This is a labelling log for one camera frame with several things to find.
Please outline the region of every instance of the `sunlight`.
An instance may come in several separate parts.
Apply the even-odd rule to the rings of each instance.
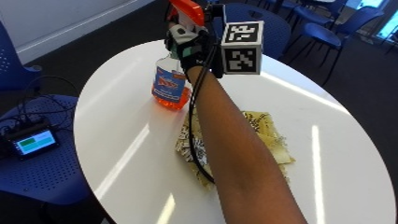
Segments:
[[[299,93],[301,93],[305,96],[311,97],[312,99],[315,99],[317,102],[323,103],[324,105],[331,106],[332,108],[340,110],[344,113],[347,113],[348,115],[351,114],[349,110],[343,105],[339,105],[339,104],[331,102],[329,100],[324,99],[321,96],[319,96],[319,95],[313,94],[312,92],[301,89],[300,87],[297,87],[296,85],[293,85],[289,82],[284,81],[283,79],[280,79],[277,77],[273,77],[272,75],[267,74],[266,72],[262,72],[262,76],[271,79],[273,82],[276,82],[281,86],[289,88],[291,90],[297,91]]]
[[[321,144],[320,129],[313,125],[313,182],[315,182],[315,206],[316,220],[319,224],[325,224],[325,205],[323,188],[323,166],[321,166]]]
[[[102,200],[102,198],[104,197],[104,195],[107,194],[116,178],[119,177],[126,165],[128,164],[130,160],[132,159],[132,157],[135,156],[135,153],[138,151],[138,149],[140,148],[143,141],[146,139],[146,137],[150,134],[150,127],[148,124],[144,126],[142,132],[138,135],[138,138],[135,139],[132,145],[130,146],[128,150],[126,151],[126,153],[123,154],[122,158],[119,159],[119,161],[116,162],[116,165],[114,166],[112,170],[110,171],[107,177],[104,178],[100,186],[95,189],[95,194],[99,198],[99,200]]]
[[[167,199],[164,208],[162,210],[162,215],[160,215],[158,224],[168,224],[170,223],[171,217],[175,212],[175,208],[176,208],[175,197],[174,197],[174,194],[171,194],[170,198]]]

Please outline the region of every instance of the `white wall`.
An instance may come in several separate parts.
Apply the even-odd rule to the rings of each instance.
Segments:
[[[23,63],[154,0],[0,0],[0,19]]]

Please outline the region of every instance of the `orange liquid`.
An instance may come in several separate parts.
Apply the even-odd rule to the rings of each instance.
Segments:
[[[176,110],[182,110],[184,108],[184,105],[190,101],[190,98],[191,98],[191,89],[187,88],[187,87],[184,87],[183,95],[182,95],[180,101],[178,103],[170,102],[167,100],[163,100],[156,95],[154,95],[154,97],[158,99],[158,101],[160,102],[160,104],[164,105],[166,107],[176,109]]]

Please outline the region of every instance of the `plastic bottle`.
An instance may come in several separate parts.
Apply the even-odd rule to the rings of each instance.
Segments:
[[[180,60],[171,54],[156,63],[158,72],[152,86],[152,94],[159,103],[172,109],[183,109],[191,97],[191,89],[186,85],[187,77],[180,67]]]

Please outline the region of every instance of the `electronic device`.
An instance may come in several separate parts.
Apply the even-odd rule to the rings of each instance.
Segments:
[[[58,137],[47,119],[34,122],[25,128],[15,127],[5,136],[10,152],[26,160],[61,146]]]

